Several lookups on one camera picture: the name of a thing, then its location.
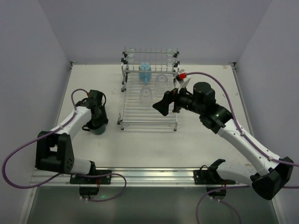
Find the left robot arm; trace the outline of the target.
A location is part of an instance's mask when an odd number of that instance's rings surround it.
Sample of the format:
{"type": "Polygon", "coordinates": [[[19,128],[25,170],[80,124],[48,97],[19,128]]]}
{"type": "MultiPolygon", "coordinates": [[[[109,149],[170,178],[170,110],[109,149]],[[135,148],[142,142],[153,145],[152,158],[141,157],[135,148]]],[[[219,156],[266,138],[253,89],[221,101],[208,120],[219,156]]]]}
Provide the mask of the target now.
{"type": "Polygon", "coordinates": [[[80,130],[101,135],[108,125],[107,98],[101,91],[90,90],[83,100],[71,101],[74,110],[58,126],[38,134],[35,168],[68,175],[96,175],[93,161],[75,158],[72,140],[80,130]]]}

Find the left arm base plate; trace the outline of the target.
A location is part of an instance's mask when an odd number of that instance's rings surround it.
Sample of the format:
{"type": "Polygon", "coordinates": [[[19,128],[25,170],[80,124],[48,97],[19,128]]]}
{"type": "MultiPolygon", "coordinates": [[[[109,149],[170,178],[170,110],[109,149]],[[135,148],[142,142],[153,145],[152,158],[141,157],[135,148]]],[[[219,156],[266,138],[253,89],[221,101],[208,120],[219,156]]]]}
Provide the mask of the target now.
{"type": "Polygon", "coordinates": [[[83,177],[81,175],[72,175],[70,184],[79,186],[79,195],[91,198],[99,193],[101,185],[109,185],[111,183],[111,170],[95,170],[94,174],[101,177],[83,177]]]}

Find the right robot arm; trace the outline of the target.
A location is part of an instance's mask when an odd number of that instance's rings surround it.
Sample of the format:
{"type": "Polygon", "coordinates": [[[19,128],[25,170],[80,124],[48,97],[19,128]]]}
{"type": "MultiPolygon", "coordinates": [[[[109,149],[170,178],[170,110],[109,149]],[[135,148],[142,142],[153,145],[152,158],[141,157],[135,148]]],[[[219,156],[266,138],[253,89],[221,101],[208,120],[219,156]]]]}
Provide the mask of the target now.
{"type": "Polygon", "coordinates": [[[229,142],[250,163],[246,166],[240,161],[218,159],[206,173],[200,172],[200,177],[214,184],[231,180],[249,185],[266,200],[271,200],[290,180],[293,161],[270,152],[243,129],[229,110],[216,103],[210,84],[197,82],[192,93],[185,88],[166,91],[162,100],[152,107],[167,116],[170,104],[174,104],[173,112],[185,109],[198,114],[203,126],[229,142]]]}

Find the dark green ceramic mug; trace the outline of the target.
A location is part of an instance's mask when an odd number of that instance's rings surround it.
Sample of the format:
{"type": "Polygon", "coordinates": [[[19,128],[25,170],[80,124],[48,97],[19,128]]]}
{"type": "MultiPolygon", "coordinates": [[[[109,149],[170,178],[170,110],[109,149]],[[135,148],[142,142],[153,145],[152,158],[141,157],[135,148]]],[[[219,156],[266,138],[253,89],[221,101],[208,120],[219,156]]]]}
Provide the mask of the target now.
{"type": "Polygon", "coordinates": [[[97,129],[90,129],[90,128],[87,127],[87,125],[84,125],[82,127],[82,130],[87,131],[87,132],[91,132],[94,135],[102,135],[106,130],[106,125],[103,125],[103,126],[97,128],[97,129]]]}

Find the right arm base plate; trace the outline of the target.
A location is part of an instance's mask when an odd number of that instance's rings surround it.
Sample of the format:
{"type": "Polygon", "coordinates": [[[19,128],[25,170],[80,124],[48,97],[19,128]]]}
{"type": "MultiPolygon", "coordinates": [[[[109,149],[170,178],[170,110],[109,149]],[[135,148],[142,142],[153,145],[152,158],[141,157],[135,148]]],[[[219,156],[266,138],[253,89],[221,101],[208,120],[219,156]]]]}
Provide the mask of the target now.
{"type": "Polygon", "coordinates": [[[206,185],[207,192],[213,189],[226,187],[227,185],[236,184],[235,181],[220,178],[217,173],[210,173],[207,165],[203,165],[199,169],[193,170],[193,179],[195,185],[206,185]]]}

